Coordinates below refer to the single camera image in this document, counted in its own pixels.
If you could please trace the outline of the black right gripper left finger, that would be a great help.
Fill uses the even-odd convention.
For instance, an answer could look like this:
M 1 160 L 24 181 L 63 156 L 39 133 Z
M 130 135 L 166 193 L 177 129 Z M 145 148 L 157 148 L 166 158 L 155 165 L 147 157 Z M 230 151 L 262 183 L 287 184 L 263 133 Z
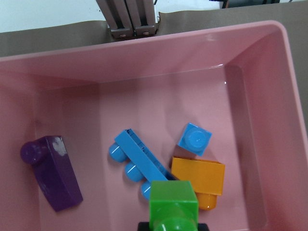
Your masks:
M 138 231 L 150 231 L 149 222 L 140 222 L 138 224 Z

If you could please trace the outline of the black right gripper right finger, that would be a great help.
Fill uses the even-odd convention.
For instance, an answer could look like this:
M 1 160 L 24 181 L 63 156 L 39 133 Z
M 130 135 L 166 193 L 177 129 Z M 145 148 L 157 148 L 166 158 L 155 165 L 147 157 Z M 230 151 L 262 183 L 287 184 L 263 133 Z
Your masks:
M 198 223 L 198 231 L 208 231 L 208 226 L 206 223 Z

